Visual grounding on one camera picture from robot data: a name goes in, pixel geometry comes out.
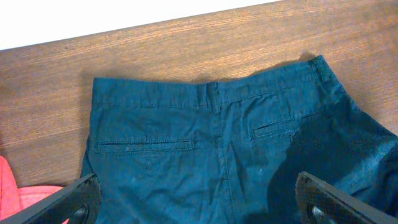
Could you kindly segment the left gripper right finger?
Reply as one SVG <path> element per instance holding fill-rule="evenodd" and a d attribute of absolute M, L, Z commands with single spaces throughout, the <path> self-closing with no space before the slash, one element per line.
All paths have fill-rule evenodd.
<path fill-rule="evenodd" d="M 298 174 L 295 199 L 304 224 L 397 224 L 394 218 L 308 172 Z"/>

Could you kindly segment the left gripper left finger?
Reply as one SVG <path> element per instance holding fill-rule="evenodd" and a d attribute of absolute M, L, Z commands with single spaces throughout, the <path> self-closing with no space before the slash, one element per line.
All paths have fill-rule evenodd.
<path fill-rule="evenodd" d="M 98 177 L 88 174 L 43 200 L 12 215 L 1 224 L 92 224 L 101 207 Z"/>

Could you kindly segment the navy blue shorts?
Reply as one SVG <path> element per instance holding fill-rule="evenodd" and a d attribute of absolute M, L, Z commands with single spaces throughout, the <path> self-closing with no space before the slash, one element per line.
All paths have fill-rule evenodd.
<path fill-rule="evenodd" d="M 397 215 L 397 136 L 322 56 L 229 82 L 93 80 L 98 223 L 299 223 L 302 171 Z"/>

